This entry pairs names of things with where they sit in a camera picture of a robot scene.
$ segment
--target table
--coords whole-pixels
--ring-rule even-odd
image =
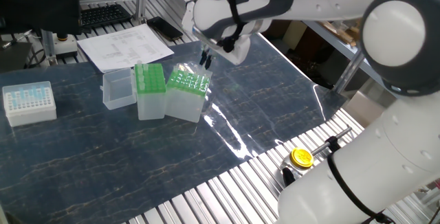
[[[171,47],[198,60],[200,42]],[[58,118],[10,128],[0,115],[0,201],[25,223],[120,224],[328,120],[345,99],[315,85],[260,36],[239,66],[212,63],[198,124],[109,111],[89,63],[0,75],[0,86],[50,80]]]

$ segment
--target pipette tip box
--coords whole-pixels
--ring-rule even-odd
[[[166,85],[160,63],[136,64],[135,82],[139,120],[165,117]]]
[[[11,127],[56,119],[50,82],[3,87],[3,106]]]
[[[209,83],[208,74],[190,73],[175,67],[166,84],[165,114],[197,123]]]

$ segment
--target white pipette tip box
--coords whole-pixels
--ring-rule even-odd
[[[50,82],[3,87],[3,106],[11,127],[56,119]]]

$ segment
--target computer keyboard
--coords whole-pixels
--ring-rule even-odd
[[[131,19],[130,14],[119,4],[81,11],[83,27],[97,27]]]

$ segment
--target clear plastic box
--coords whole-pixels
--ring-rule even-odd
[[[109,110],[136,103],[133,71],[121,69],[102,77],[102,101]]]
[[[209,71],[184,71],[176,66],[166,84],[165,114],[197,123],[211,74]]]
[[[160,63],[135,65],[137,114],[139,120],[165,117],[166,85]]]
[[[3,87],[3,106],[11,127],[56,119],[50,82]]]

